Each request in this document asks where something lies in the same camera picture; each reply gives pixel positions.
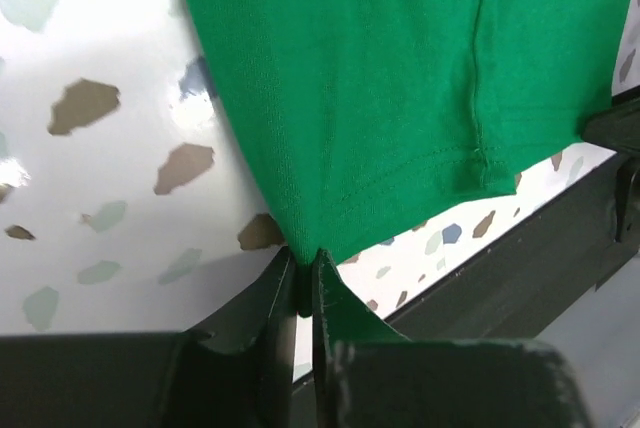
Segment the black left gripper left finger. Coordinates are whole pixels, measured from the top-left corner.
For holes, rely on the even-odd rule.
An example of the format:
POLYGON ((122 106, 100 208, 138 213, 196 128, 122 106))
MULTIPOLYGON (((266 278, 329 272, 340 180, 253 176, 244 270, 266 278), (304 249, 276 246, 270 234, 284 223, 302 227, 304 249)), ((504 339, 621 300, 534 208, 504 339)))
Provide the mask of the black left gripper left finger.
POLYGON ((189 331, 174 378, 176 427, 287 427, 296 263, 282 248, 248 288, 189 331))

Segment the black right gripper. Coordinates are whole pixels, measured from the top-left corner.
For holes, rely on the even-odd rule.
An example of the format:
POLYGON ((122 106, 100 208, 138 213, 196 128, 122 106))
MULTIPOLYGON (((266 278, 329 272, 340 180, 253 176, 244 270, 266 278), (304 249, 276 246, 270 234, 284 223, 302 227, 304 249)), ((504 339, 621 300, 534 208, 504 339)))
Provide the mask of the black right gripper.
MULTIPOLYGON (((593 116, 582 139, 618 153, 639 153, 639 99, 626 101, 593 116)), ((639 237, 639 158, 627 159, 616 174, 615 241, 631 243, 639 237)))

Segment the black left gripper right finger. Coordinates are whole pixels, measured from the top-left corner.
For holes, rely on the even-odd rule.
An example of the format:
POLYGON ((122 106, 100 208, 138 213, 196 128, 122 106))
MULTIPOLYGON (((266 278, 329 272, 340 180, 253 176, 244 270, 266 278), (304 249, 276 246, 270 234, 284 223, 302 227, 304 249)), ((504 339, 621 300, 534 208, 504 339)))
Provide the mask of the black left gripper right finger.
POLYGON ((313 377, 320 427, 338 425, 338 355, 358 344, 407 343, 343 282, 329 251, 317 252, 311 268, 313 377))

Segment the green t-shirt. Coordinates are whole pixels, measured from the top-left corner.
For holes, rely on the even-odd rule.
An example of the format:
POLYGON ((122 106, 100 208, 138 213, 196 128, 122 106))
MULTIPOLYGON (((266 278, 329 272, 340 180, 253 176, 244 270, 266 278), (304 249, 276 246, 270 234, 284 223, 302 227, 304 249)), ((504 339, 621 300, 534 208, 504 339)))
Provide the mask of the green t-shirt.
POLYGON ((578 142, 630 0, 185 0, 298 264, 336 262, 578 142))

